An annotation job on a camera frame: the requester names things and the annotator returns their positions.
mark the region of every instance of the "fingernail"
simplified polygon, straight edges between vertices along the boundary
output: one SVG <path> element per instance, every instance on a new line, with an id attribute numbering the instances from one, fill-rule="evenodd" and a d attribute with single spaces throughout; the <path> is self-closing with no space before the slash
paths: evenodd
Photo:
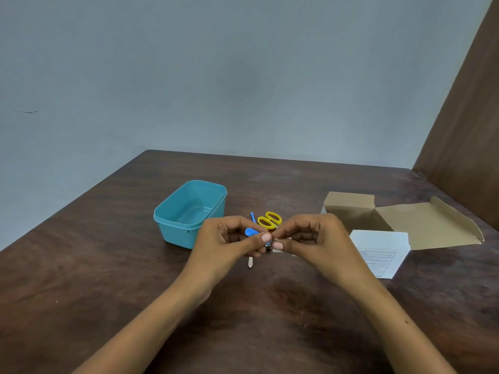
<path id="1" fill-rule="evenodd" d="M 272 238 L 272 235 L 269 233 L 269 232 L 265 232 L 262 236 L 261 236 L 261 240 L 266 243 L 268 241 L 270 241 Z"/>
<path id="2" fill-rule="evenodd" d="M 283 248 L 284 248 L 284 245 L 280 242 L 280 241 L 275 241 L 273 244 L 272 244 L 272 248 L 273 249 L 277 249 L 278 251 L 282 251 Z"/>

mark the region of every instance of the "forearm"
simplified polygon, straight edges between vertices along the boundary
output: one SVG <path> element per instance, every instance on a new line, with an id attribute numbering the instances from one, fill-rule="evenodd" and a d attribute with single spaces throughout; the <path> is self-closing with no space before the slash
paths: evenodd
<path id="1" fill-rule="evenodd" d="M 456 373 L 379 281 L 349 292 L 378 332 L 396 373 Z"/>
<path id="2" fill-rule="evenodd" d="M 74 373 L 143 373 L 186 313 L 199 303 L 194 283 L 177 279 Z"/>

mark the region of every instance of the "open cardboard box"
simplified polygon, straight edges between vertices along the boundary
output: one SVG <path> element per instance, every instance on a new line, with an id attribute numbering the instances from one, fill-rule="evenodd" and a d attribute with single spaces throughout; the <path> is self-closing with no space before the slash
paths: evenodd
<path id="1" fill-rule="evenodd" d="M 429 202 L 375 207 L 374 195 L 329 192 L 323 213 L 335 214 L 378 278 L 393 278 L 410 250 L 482 244 L 478 226 L 432 196 Z"/>

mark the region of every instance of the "right hand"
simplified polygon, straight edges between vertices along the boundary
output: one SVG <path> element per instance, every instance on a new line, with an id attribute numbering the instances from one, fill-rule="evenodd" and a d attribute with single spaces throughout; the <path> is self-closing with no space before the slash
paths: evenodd
<path id="1" fill-rule="evenodd" d="M 272 238 L 272 248 L 305 259 L 347 292 L 376 281 L 343 223 L 333 214 L 295 215 L 272 232 Z"/>

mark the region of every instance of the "plastic container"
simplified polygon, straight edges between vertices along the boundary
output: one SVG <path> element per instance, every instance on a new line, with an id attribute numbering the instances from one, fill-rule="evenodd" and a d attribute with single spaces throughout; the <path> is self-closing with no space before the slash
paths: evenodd
<path id="1" fill-rule="evenodd" d="M 167 242 L 192 249 L 203 221 L 224 215 L 226 196 L 225 186 L 189 181 L 156 207 L 154 220 Z"/>

